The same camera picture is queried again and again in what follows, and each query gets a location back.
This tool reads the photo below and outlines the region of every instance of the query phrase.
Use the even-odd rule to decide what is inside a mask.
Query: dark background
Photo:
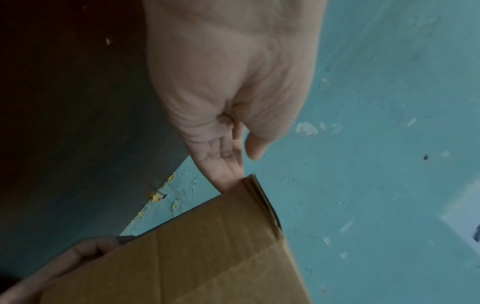
[[[145,47],[139,0],[0,0],[1,274],[118,235],[187,156]]]

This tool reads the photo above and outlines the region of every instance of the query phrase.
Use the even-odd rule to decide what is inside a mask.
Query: brown cardboard box
[[[41,304],[310,303],[254,176],[67,274]]]

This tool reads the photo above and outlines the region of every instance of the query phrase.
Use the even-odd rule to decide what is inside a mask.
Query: cardboard box
[[[254,176],[61,278],[41,304],[310,303]]]

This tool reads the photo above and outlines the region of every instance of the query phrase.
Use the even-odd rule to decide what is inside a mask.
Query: blue painted surface
[[[479,302],[480,256],[442,221],[480,167],[479,9],[474,0],[329,4],[297,119],[318,134],[294,125],[245,164],[315,303]],[[162,192],[124,234],[217,195],[191,159]]]

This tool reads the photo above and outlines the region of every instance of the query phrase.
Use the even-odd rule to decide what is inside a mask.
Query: hand
[[[42,269],[0,294],[0,304],[38,303],[42,291],[55,279],[131,241],[133,236],[85,239],[57,256]]]
[[[144,0],[153,85],[220,191],[291,127],[307,96],[327,0]]]

